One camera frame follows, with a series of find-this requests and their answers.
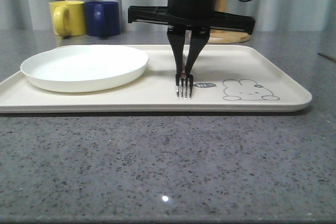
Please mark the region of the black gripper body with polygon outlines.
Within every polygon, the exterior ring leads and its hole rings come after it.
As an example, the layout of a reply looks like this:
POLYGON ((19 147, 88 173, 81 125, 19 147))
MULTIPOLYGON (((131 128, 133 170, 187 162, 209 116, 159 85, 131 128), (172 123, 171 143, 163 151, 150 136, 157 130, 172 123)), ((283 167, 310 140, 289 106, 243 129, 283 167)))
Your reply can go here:
POLYGON ((128 22, 166 25, 169 31, 200 28, 253 33, 254 18, 218 12, 215 7, 216 0, 167 0, 167 6, 130 6, 128 22))

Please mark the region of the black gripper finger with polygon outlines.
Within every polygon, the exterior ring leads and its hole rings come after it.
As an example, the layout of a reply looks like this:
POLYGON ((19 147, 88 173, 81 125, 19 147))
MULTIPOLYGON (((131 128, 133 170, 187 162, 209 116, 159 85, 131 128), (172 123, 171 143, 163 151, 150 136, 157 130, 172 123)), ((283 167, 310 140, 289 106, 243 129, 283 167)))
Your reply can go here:
POLYGON ((183 47, 185 43, 185 27, 180 25, 168 25, 167 37, 173 50, 176 64, 176 73, 181 74, 183 47))
POLYGON ((209 27, 196 27, 192 29, 190 48, 188 52, 187 62, 185 65, 185 72, 191 72, 198 55, 200 54, 204 46, 208 43, 209 37, 209 27))

